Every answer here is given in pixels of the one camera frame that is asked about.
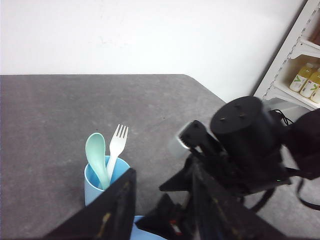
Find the blue cup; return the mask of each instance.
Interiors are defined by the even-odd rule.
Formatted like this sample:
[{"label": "blue cup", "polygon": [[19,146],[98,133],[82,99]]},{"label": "blue cup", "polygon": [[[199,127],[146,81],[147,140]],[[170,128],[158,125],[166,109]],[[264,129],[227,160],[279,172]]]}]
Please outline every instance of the blue cup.
[{"label": "blue cup", "polygon": [[[107,166],[110,156],[105,156],[105,165]],[[116,181],[122,174],[130,168],[129,164],[121,158],[117,158],[110,181],[110,185]],[[91,166],[87,164],[84,169],[84,204],[87,206],[93,202],[104,191],[99,186],[99,179]]]}]

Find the mint green spoon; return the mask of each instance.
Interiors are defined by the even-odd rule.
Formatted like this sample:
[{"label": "mint green spoon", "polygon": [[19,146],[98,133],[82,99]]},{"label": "mint green spoon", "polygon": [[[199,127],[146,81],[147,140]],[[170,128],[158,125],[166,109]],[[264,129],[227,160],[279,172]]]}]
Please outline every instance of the mint green spoon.
[{"label": "mint green spoon", "polygon": [[91,134],[85,143],[85,155],[103,190],[110,185],[106,171],[105,153],[106,142],[104,136],[99,132]]}]

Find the bottle cap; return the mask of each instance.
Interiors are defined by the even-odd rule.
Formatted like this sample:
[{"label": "bottle cap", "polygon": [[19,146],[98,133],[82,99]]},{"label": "bottle cap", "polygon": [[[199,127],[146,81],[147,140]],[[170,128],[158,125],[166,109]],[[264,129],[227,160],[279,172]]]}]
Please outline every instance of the bottle cap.
[{"label": "bottle cap", "polygon": [[313,65],[312,63],[310,63],[310,62],[307,62],[307,63],[306,63],[306,66],[307,66],[308,68],[313,68],[313,67],[314,67],[314,65]]}]

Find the fork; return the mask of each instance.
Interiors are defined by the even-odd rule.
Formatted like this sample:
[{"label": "fork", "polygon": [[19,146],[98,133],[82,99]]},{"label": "fork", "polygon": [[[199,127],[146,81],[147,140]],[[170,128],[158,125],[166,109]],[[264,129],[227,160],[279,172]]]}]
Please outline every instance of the fork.
[{"label": "fork", "polygon": [[110,158],[106,166],[106,173],[111,181],[112,174],[116,165],[118,156],[125,149],[129,127],[118,124],[114,131],[113,137],[110,142]]}]

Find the table surface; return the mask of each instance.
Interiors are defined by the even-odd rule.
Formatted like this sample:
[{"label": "table surface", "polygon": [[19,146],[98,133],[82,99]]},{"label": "table surface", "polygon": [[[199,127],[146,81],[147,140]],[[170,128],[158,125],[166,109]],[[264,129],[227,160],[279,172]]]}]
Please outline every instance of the table surface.
[{"label": "table surface", "polygon": [[[185,161],[168,141],[192,120],[208,126],[224,104],[182,74],[1,76],[1,237],[43,236],[83,208],[86,139],[102,133],[108,154],[118,124],[129,126],[120,157],[137,171],[136,214],[147,213]],[[320,213],[294,191],[279,187],[259,215],[285,234],[320,236]]]}]

